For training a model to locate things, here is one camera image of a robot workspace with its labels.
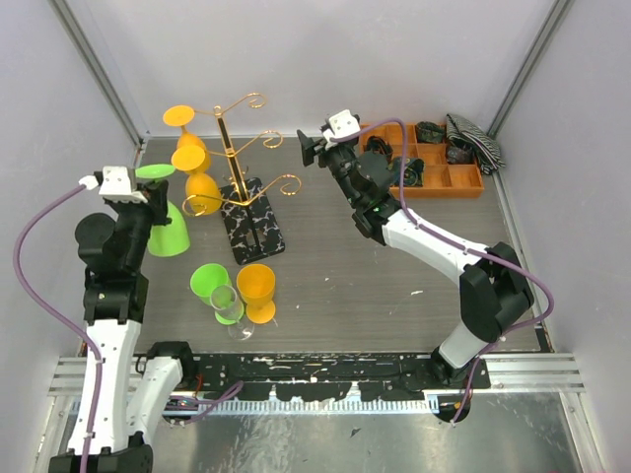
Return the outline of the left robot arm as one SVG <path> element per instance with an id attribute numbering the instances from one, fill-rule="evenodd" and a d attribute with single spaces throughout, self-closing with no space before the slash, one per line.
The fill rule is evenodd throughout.
<path id="1" fill-rule="evenodd" d="M 134 349 L 142 329 L 149 281 L 141 273 L 150 233 L 170 223 L 169 185 L 153 180 L 105 203 L 111 217 L 94 213 L 75 229 L 85 263 L 88 356 L 79 414 L 67 450 L 51 457 L 51 472 L 149 472 L 153 439 L 174 390 L 197 379 L 184 341 L 155 343 L 136 389 L 129 388 Z"/>

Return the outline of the gold wine glass rack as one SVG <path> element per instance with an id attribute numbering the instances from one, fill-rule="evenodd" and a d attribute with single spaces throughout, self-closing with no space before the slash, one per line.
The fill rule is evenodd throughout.
<path id="1" fill-rule="evenodd" d="M 239 156 L 257 140 L 267 149 L 276 149 L 284 142 L 284 137 L 276 130 L 264 130 L 237 147 L 228 130 L 225 115 L 241 103 L 252 109 L 266 105 L 263 94 L 251 92 L 231 105 L 216 105 L 210 110 L 201 110 L 189 105 L 174 107 L 164 113 L 164 121 L 181 130 L 177 147 L 198 145 L 209 155 L 211 164 L 207 173 L 216 181 L 221 192 L 222 205 L 217 211 L 223 221 L 230 249 L 236 262 L 246 265 L 279 254 L 286 249 L 275 213 L 267 196 L 267 191 L 278 186 L 281 194 L 294 196 L 302 188 L 301 180 L 294 174 L 278 175 L 268 184 L 258 177 L 248 177 L 241 166 Z M 189 132 L 187 125 L 196 115 L 203 114 L 215 119 L 223 150 L 209 150 L 200 137 Z"/>

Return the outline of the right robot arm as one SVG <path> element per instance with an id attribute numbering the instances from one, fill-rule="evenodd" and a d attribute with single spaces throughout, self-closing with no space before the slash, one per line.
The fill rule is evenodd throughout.
<path id="1" fill-rule="evenodd" d="M 297 134 L 305 166 L 328 169 L 367 238 L 416 257 L 457 285 L 460 321 L 431 354 L 428 370 L 445 388 L 459 385 L 471 360 L 496 342 L 532 306 L 533 294 L 513 248 L 472 243 L 434 226 L 390 193 L 394 168 L 373 151 L 356 155 L 353 144 L 328 145 Z"/>

